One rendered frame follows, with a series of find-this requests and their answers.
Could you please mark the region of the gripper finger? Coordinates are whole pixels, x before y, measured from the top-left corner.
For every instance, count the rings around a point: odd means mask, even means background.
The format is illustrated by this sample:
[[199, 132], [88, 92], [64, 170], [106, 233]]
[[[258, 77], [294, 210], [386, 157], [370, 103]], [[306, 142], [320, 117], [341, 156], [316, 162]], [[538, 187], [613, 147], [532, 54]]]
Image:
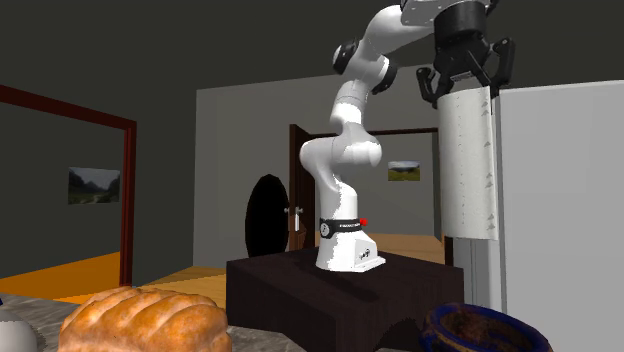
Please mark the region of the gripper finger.
[[432, 69], [428, 67], [419, 68], [416, 71], [416, 78], [422, 99], [430, 103], [434, 109], [438, 107], [438, 99], [452, 90], [452, 80], [445, 72], [440, 74], [436, 88], [433, 88], [432, 85], [435, 78], [435, 72]]
[[499, 96], [500, 88], [508, 85], [511, 81], [515, 60], [515, 42], [509, 38], [503, 38], [491, 45], [491, 51], [498, 57], [498, 67], [495, 75], [491, 78], [490, 96]]

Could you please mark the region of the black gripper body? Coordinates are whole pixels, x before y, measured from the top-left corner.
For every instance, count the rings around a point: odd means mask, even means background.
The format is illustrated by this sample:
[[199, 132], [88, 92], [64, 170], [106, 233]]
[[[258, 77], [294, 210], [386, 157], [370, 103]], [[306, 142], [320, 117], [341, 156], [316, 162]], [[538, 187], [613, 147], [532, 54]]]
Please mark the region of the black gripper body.
[[453, 84], [470, 73], [481, 84], [491, 79], [484, 65], [491, 55], [487, 34], [487, 6], [480, 1], [460, 1], [434, 20], [434, 68], [439, 84]]

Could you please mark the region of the white paper towel roll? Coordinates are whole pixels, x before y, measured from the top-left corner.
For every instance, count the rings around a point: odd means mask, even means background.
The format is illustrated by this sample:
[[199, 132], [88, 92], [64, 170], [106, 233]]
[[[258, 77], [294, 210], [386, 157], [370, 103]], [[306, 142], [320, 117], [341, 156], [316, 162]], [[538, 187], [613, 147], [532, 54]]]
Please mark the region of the white paper towel roll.
[[495, 126], [490, 88], [438, 99], [441, 226], [447, 237], [497, 240]]

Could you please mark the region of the grey refrigerator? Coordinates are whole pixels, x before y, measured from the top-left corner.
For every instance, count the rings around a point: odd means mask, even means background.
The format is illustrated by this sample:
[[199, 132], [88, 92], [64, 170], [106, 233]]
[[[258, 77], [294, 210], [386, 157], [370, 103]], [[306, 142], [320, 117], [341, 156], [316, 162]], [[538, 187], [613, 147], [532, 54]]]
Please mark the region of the grey refrigerator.
[[458, 239], [465, 299], [554, 352], [624, 352], [624, 80], [503, 91], [500, 237]]

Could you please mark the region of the dark brown door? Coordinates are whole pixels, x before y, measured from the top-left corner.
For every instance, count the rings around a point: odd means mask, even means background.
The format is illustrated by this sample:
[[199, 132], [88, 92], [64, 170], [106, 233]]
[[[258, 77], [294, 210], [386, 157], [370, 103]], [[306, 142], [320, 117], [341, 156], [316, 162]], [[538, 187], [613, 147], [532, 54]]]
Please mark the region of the dark brown door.
[[289, 250], [315, 246], [315, 181], [300, 161], [302, 145], [311, 135], [296, 124], [289, 126]]

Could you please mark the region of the black oval object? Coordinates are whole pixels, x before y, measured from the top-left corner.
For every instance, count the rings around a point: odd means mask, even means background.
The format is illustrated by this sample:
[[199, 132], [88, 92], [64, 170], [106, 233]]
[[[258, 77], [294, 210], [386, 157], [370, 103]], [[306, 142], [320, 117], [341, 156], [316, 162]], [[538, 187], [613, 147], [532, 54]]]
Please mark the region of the black oval object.
[[284, 252], [288, 244], [289, 200], [281, 180], [262, 176], [249, 197], [245, 216], [245, 244], [249, 257]]

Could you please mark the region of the dark brown robot stand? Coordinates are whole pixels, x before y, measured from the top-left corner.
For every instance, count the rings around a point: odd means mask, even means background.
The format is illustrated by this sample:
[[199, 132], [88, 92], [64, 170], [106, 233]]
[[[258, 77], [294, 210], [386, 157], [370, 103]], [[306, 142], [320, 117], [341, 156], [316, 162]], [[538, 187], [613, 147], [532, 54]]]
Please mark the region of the dark brown robot stand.
[[315, 248], [239, 259], [226, 267], [230, 324], [286, 335], [306, 352], [423, 352], [425, 316], [464, 300], [461, 269], [385, 254], [363, 273], [316, 266]]

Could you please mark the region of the dark blue bowl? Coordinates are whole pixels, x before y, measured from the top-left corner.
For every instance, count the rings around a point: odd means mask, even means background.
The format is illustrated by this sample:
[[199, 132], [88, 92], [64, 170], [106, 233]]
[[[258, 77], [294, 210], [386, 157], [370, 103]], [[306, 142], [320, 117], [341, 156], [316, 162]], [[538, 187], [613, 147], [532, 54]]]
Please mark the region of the dark blue bowl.
[[448, 303], [430, 311], [419, 342], [424, 352], [554, 352], [532, 326], [499, 311]]

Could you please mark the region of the golden brown bread loaf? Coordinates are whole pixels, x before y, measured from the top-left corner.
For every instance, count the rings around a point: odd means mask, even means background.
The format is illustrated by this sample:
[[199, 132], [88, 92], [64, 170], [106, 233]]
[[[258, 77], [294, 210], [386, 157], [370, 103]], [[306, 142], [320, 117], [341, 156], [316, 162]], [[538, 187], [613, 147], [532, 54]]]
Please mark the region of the golden brown bread loaf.
[[58, 352], [232, 352], [224, 309], [205, 296], [118, 287], [68, 315]]

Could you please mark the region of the white rounded object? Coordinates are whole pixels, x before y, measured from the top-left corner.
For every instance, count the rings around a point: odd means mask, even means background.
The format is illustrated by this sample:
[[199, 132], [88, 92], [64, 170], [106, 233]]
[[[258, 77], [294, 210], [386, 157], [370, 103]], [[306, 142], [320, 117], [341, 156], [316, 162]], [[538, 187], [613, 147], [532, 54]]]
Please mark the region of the white rounded object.
[[20, 316], [0, 309], [0, 352], [38, 352], [31, 326]]

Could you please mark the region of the green field wall picture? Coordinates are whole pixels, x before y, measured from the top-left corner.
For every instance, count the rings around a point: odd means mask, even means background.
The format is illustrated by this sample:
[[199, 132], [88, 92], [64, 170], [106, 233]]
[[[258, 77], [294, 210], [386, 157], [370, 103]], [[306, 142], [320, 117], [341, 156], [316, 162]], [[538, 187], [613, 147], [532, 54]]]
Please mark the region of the green field wall picture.
[[420, 179], [420, 163], [418, 161], [388, 162], [389, 181], [419, 181]]

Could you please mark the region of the dark red door frame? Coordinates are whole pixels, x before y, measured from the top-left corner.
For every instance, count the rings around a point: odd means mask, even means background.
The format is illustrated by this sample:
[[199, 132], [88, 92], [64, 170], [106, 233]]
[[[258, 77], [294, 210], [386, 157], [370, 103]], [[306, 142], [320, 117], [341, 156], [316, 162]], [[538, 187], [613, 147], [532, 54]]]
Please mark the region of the dark red door frame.
[[119, 285], [132, 285], [137, 122], [0, 84], [0, 102], [124, 131]]

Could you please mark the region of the mountain landscape wall picture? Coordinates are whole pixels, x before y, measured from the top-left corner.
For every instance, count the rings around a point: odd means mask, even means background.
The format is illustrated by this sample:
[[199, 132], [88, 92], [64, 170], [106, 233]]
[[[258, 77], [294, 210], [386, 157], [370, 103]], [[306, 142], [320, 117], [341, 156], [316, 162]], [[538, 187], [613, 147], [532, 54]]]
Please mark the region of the mountain landscape wall picture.
[[119, 170], [69, 168], [69, 205], [115, 203], [120, 200], [120, 190], [121, 172]]

